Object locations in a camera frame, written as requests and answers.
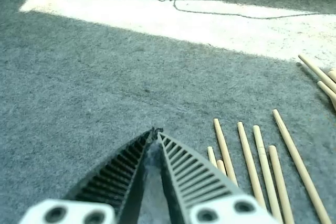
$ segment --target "gray carpet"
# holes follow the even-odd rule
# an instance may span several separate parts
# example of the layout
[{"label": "gray carpet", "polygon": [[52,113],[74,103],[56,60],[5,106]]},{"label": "gray carpet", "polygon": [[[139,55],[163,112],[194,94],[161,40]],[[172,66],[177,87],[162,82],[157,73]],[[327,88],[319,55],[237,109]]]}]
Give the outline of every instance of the gray carpet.
[{"label": "gray carpet", "polygon": [[[274,108],[336,221],[336,113],[317,87],[318,78],[296,62],[294,51],[301,43],[299,49],[304,45],[325,70],[336,67],[336,0],[216,0],[315,13],[255,19],[188,9],[186,15],[193,16],[157,34],[146,27],[151,20],[179,20],[149,15],[147,23],[131,29],[127,22],[117,26],[109,23],[115,19],[95,19],[101,13],[86,21],[73,17],[73,4],[61,9],[77,0],[40,1],[22,11],[26,0],[0,0],[0,223],[16,223],[32,204],[62,197],[109,153],[152,126],[163,127],[204,156],[212,145],[220,157],[213,118],[222,123],[241,189],[252,193],[238,121],[244,123],[263,188],[255,124],[265,145],[278,147],[296,223],[319,223],[272,117]],[[78,15],[85,14],[81,8],[94,9],[97,1],[76,6]],[[125,16],[139,18],[136,14]],[[209,33],[209,41],[206,32],[204,37],[197,30],[187,34],[194,29],[185,27],[188,17],[204,19],[195,23],[197,29],[216,24],[212,29],[221,31],[213,37]],[[231,29],[222,29],[224,23]],[[255,30],[245,31],[240,24]],[[180,31],[168,36],[169,28]]]}]

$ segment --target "wooden dowel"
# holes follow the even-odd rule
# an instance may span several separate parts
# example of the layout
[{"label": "wooden dowel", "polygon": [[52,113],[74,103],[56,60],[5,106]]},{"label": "wooden dowel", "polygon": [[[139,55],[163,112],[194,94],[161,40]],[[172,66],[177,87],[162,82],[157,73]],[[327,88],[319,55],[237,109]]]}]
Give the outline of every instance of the wooden dowel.
[{"label": "wooden dowel", "polygon": [[240,136],[240,142],[242,143],[243,152],[245,156],[245,161],[248,169],[248,174],[250,176],[252,189],[256,200],[259,202],[260,206],[266,209],[266,204],[263,196],[263,191],[261,190],[256,166],[252,157],[251,149],[247,141],[247,136],[244,130],[242,122],[238,122],[238,131]]},{"label": "wooden dowel", "polygon": [[304,55],[299,55],[299,58],[315,73],[321,80],[336,93],[336,83],[333,82],[321,69],[319,69],[310,59]]},{"label": "wooden dowel", "polygon": [[263,138],[261,136],[261,131],[258,125],[253,126],[253,133],[258,149],[261,170],[263,171],[263,177],[266,185],[266,191],[268,195],[269,204],[271,206],[272,214],[280,223],[283,223],[277,193],[275,191],[271,170],[269,168],[265,152],[264,142],[262,140]]},{"label": "wooden dowel", "polygon": [[217,167],[222,173],[224,173],[224,175],[226,175],[224,162],[222,160],[220,160],[220,159],[217,160]]},{"label": "wooden dowel", "polygon": [[222,128],[220,127],[221,125],[219,124],[219,120],[217,118],[214,119],[214,125],[215,125],[217,140],[218,140],[220,152],[222,153],[227,176],[229,177],[229,179],[231,179],[231,181],[234,184],[236,184],[236,186],[238,186],[238,182],[236,179],[235,171],[233,170],[233,165],[231,162],[229,150],[227,149],[223,131],[222,131]]},{"label": "wooden dowel", "polygon": [[283,178],[280,160],[278,157],[277,149],[274,145],[269,147],[269,156],[271,158],[271,163],[273,167],[273,173],[275,177],[275,181],[278,188],[279,198],[281,202],[283,218],[285,219],[286,224],[294,224],[294,217],[292,213],[292,209],[290,208],[290,202],[288,198],[288,193],[286,190],[285,180]]},{"label": "wooden dowel", "polygon": [[336,70],[329,71],[328,75],[334,82],[336,82]]},{"label": "wooden dowel", "polygon": [[208,156],[209,156],[209,161],[216,167],[217,167],[217,163],[216,163],[216,158],[215,158],[215,153],[214,153],[214,149],[211,146],[208,146]]},{"label": "wooden dowel", "polygon": [[288,148],[288,151],[295,163],[295,166],[300,174],[300,177],[306,187],[306,190],[308,192],[308,195],[315,207],[315,210],[320,218],[320,221],[322,224],[331,224],[331,220],[327,214],[327,211],[325,210],[325,207],[322,203],[322,200],[320,199],[320,196],[314,186],[313,181],[311,180],[309,173],[300,157],[300,154],[298,150],[296,149],[293,139],[289,135],[289,132],[281,119],[281,116],[277,110],[273,110],[273,115],[275,117],[275,120],[277,122],[277,125],[279,127],[280,133],[282,135],[282,138],[284,139],[284,142]]},{"label": "wooden dowel", "polygon": [[318,81],[317,85],[329,96],[332,105],[336,110],[336,93],[334,93],[331,89],[328,88],[322,81]]}]

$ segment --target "screw hole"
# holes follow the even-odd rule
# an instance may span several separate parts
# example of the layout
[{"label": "screw hole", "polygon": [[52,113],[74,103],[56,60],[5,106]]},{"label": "screw hole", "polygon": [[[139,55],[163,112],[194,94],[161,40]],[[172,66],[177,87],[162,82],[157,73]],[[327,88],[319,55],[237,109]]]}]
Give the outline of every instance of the screw hole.
[{"label": "screw hole", "polygon": [[202,209],[198,212],[197,218],[200,222],[212,222],[218,219],[218,215],[211,209]]},{"label": "screw hole", "polygon": [[102,224],[104,222],[105,215],[101,211],[95,211],[90,213],[84,221],[84,224]]},{"label": "screw hole", "polygon": [[239,201],[235,204],[235,210],[237,212],[252,212],[254,211],[254,206],[246,201]]},{"label": "screw hole", "polygon": [[57,223],[63,219],[66,212],[67,211],[64,207],[54,207],[47,212],[45,220],[47,223]]}]

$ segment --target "carpet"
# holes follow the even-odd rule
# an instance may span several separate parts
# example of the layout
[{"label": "carpet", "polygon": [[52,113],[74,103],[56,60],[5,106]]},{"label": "carpet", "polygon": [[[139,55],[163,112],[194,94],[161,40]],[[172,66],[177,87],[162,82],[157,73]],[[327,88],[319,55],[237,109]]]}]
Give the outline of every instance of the carpet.
[{"label": "carpet", "polygon": [[[213,118],[222,124],[242,190],[252,194],[238,121],[267,204],[255,124],[265,146],[277,146],[295,221],[319,223],[274,108],[336,220],[336,113],[297,58],[304,52],[323,70],[336,67],[336,0],[0,0],[0,6],[1,223],[17,223],[32,204],[62,197],[153,126],[204,156],[211,145],[220,158]],[[155,216],[142,220],[160,223]]]}]

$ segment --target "wooden stick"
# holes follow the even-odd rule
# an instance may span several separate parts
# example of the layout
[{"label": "wooden stick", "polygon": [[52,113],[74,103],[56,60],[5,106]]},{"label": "wooden stick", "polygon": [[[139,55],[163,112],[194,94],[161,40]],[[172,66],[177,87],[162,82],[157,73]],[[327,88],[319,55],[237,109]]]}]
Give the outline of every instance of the wooden stick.
[{"label": "wooden stick", "polygon": [[292,209],[290,208],[290,202],[288,198],[288,193],[286,190],[285,180],[283,178],[280,160],[278,157],[277,149],[274,145],[269,147],[269,156],[271,158],[273,172],[275,181],[277,183],[279,198],[282,206],[283,218],[285,219],[286,224],[294,224],[294,217]]},{"label": "wooden stick", "polygon": [[217,167],[217,163],[216,163],[216,158],[215,158],[215,153],[214,153],[214,149],[211,146],[208,146],[208,156],[209,156],[209,161],[216,167]]},{"label": "wooden stick", "polygon": [[305,167],[305,164],[303,163],[300,154],[298,150],[296,149],[293,139],[290,137],[289,132],[283,123],[283,120],[281,119],[281,116],[277,110],[273,110],[273,115],[275,117],[275,120],[277,122],[277,125],[280,129],[282,138],[284,139],[284,142],[288,148],[288,151],[295,163],[295,166],[300,174],[300,177],[306,187],[306,190],[308,192],[308,195],[315,207],[315,210],[320,218],[320,221],[322,224],[331,224],[331,220],[327,214],[327,211],[325,210],[325,207],[322,203],[322,200],[320,199],[320,196],[318,192],[316,191],[316,188],[314,186],[313,181],[311,180],[309,173]]},{"label": "wooden stick", "polygon": [[217,160],[217,167],[222,173],[224,173],[224,175],[226,175],[224,162],[222,160],[220,160],[220,159]]},{"label": "wooden stick", "polygon": [[219,143],[219,148],[220,148],[220,152],[222,153],[227,176],[229,177],[229,179],[231,179],[231,181],[236,186],[238,186],[238,182],[236,179],[235,171],[233,170],[233,165],[231,162],[229,150],[227,149],[223,131],[222,131],[222,128],[220,127],[221,125],[219,124],[219,120],[217,118],[214,119],[214,124],[215,124],[215,131],[216,131],[216,135],[217,135],[217,139]]},{"label": "wooden stick", "polygon": [[329,71],[328,75],[334,82],[336,82],[336,70]]},{"label": "wooden stick", "polygon": [[261,164],[261,170],[263,171],[264,181],[266,185],[266,191],[269,199],[269,204],[271,206],[273,216],[280,222],[283,223],[281,211],[279,207],[279,202],[277,198],[277,193],[275,191],[271,170],[268,165],[268,160],[265,152],[263,138],[261,136],[261,131],[258,125],[253,126],[254,138],[256,140],[256,145],[258,149],[259,160]]},{"label": "wooden stick", "polygon": [[299,55],[299,58],[315,73],[322,81],[336,93],[336,83],[333,82],[321,69],[319,69],[310,59],[306,56]]},{"label": "wooden stick", "polygon": [[336,94],[331,89],[329,89],[328,86],[325,85],[322,81],[318,81],[317,85],[329,96],[332,105],[336,110]]},{"label": "wooden stick", "polygon": [[243,147],[243,152],[245,156],[245,161],[248,169],[248,174],[250,176],[251,184],[252,184],[252,189],[254,193],[254,197],[256,200],[259,202],[259,204],[266,209],[266,204],[263,196],[263,191],[261,190],[256,166],[254,164],[254,160],[252,157],[251,149],[247,141],[246,133],[244,130],[244,126],[242,122],[238,122],[238,131],[239,131],[239,136],[240,136],[240,141],[242,143]]}]

